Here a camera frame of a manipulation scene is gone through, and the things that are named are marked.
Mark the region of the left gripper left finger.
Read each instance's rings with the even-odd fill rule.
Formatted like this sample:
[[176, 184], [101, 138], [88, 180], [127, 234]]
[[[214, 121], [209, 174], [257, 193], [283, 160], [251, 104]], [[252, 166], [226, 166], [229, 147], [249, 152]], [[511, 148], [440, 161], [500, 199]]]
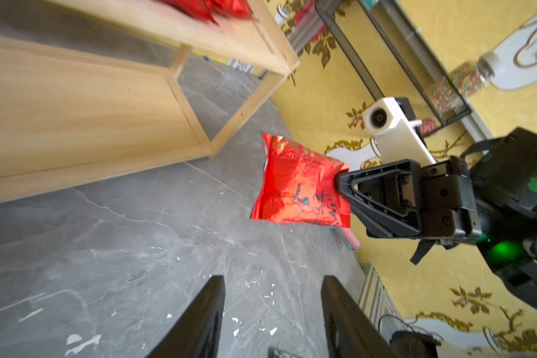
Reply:
[[215, 358], [224, 305], [225, 280], [214, 275], [149, 356]]

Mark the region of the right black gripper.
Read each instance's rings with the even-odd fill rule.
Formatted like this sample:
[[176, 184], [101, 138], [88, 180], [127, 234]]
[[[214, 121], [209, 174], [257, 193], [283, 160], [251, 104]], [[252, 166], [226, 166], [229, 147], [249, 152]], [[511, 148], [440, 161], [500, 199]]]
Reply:
[[[509, 135], [475, 143], [462, 153], [482, 152], [460, 187], [468, 200], [469, 227], [461, 240], [439, 244], [477, 246], [507, 290], [537, 309], [537, 134], [516, 128]], [[335, 189], [367, 234], [378, 239], [417, 239], [422, 233], [419, 181], [412, 160], [339, 173]]]

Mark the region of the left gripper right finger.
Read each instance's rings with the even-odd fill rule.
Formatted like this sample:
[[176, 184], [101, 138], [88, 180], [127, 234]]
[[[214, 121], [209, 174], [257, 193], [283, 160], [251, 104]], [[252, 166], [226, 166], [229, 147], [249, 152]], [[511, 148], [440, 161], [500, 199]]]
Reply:
[[324, 277], [321, 297], [330, 357], [399, 357], [336, 277]]

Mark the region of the red tea bag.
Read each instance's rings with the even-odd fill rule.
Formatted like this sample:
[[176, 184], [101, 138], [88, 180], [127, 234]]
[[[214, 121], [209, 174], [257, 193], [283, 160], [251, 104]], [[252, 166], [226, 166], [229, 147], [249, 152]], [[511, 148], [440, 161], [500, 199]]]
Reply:
[[252, 19], [253, 13], [246, 0], [160, 0], [160, 3], [205, 22], [217, 24], [213, 15], [236, 19]]
[[350, 228], [350, 204], [336, 189], [336, 176], [347, 173], [348, 164], [282, 136], [264, 133], [263, 143], [263, 184], [252, 220]]

